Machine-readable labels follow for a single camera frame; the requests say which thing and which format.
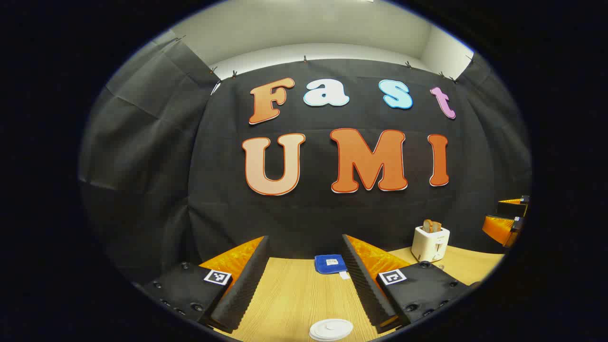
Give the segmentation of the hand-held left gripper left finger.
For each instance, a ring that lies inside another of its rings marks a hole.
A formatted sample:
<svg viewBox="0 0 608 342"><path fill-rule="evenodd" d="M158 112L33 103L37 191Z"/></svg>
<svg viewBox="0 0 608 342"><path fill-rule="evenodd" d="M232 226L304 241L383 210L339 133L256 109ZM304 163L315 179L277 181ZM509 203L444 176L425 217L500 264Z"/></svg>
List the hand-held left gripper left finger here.
<svg viewBox="0 0 608 342"><path fill-rule="evenodd" d="M268 246L269 236L260 236L202 264L180 262L145 283L142 291L185 320L232 333L264 273Z"/></svg>

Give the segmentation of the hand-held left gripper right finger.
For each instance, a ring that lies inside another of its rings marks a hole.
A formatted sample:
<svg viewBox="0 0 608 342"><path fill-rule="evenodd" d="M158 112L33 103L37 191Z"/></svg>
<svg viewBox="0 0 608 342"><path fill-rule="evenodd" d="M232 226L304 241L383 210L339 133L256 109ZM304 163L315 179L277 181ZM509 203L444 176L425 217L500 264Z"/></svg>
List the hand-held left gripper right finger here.
<svg viewBox="0 0 608 342"><path fill-rule="evenodd" d="M378 333L422 320L472 291L428 261L409 263L358 238L342 238L347 271Z"/></svg>

